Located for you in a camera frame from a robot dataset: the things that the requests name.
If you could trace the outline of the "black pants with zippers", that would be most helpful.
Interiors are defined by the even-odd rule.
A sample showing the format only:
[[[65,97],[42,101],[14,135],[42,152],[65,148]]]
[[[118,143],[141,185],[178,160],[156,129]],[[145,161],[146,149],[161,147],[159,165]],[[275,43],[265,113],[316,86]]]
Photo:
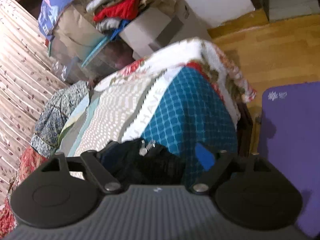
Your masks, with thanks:
[[[185,161],[155,141],[137,138],[123,143],[110,141],[97,153],[103,167],[122,186],[180,185]]]

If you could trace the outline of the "light green yellow cloth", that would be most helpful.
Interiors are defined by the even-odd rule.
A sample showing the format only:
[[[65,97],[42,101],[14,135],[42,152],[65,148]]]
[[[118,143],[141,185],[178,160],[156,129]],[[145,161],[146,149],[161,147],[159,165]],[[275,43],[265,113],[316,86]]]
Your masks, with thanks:
[[[61,142],[63,138],[65,137],[66,133],[71,129],[73,124],[82,116],[82,114],[85,112],[86,108],[89,106],[90,103],[90,97],[87,93],[84,98],[80,101],[80,103],[76,106],[74,111],[72,111],[70,117],[66,121],[59,137],[58,137],[58,146],[60,147]]]

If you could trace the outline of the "patchwork floral quilt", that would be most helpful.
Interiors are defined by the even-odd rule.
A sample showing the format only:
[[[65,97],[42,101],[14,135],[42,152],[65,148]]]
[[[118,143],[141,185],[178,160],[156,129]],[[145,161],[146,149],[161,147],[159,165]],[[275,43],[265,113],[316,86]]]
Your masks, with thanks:
[[[45,104],[27,149],[20,157],[19,168],[10,182],[1,210],[1,238],[17,226],[10,206],[10,198],[16,188],[59,148],[59,135],[81,100],[89,94],[91,86],[79,81],[68,88],[58,90]]]

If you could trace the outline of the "patterned bedspread with text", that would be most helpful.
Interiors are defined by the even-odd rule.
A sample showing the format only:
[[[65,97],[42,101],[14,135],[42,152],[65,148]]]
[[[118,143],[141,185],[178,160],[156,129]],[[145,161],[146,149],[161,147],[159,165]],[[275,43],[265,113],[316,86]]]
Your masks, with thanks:
[[[198,70],[178,67],[132,74],[95,92],[83,115],[61,141],[59,151],[77,157],[108,142],[155,141],[186,164],[185,186],[204,171],[198,142],[235,152],[236,129],[225,104]]]

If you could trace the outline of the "floral white bed sheet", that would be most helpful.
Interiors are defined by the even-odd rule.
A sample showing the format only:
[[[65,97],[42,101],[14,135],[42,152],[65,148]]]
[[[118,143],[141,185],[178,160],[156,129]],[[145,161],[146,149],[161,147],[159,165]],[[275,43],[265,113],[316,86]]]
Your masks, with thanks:
[[[95,91],[100,92],[131,75],[152,73],[178,67],[190,67],[203,75],[225,104],[234,124],[240,120],[239,103],[249,103],[256,91],[240,68],[215,44],[200,38],[173,43],[153,54],[141,57],[123,69],[102,79]]]

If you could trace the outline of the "purple yoga mat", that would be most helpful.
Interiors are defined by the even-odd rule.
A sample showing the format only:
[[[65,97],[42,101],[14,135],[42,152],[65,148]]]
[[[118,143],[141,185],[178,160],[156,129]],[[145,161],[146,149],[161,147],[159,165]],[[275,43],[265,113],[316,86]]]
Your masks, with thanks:
[[[319,236],[319,82],[264,91],[258,153],[302,194],[296,226]]]

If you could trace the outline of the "clear storage bin teal lid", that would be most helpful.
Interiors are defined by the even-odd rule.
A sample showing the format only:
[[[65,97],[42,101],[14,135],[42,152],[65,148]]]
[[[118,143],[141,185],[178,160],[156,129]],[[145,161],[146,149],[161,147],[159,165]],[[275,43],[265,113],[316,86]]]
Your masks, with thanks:
[[[55,38],[48,46],[48,55],[54,59],[52,73],[70,85],[106,77],[134,61],[133,50],[123,40],[109,41],[108,38],[90,49],[84,59]]]

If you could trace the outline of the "leaf print curtain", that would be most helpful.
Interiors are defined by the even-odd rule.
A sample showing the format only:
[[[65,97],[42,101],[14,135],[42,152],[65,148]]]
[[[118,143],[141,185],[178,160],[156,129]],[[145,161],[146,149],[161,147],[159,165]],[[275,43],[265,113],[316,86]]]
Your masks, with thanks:
[[[50,68],[37,20],[15,0],[1,0],[1,201],[45,103],[66,84]]]

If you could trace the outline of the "cardboard box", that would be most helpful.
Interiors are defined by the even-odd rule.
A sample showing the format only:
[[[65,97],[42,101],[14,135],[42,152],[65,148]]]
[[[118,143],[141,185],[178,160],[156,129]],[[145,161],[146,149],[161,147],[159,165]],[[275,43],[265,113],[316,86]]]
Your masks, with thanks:
[[[168,13],[164,3],[149,7],[120,32],[119,36],[139,59],[178,41],[188,38],[211,40],[185,0],[168,0],[174,3],[173,13]]]

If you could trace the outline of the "pile of clothes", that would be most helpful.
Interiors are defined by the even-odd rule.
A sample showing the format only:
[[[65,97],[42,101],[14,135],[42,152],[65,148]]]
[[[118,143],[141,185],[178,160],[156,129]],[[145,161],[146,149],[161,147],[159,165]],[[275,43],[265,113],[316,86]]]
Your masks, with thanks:
[[[119,33],[149,4],[158,0],[91,0],[86,12],[93,15],[93,23],[110,41],[119,39]]]

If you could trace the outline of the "blue printed bag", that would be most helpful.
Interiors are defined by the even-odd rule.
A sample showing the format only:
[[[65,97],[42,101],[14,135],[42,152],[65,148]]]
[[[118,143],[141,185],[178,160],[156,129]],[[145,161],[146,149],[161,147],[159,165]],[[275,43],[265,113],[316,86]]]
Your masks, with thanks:
[[[39,31],[48,41],[53,39],[53,30],[64,10],[74,0],[42,0],[38,16]]]

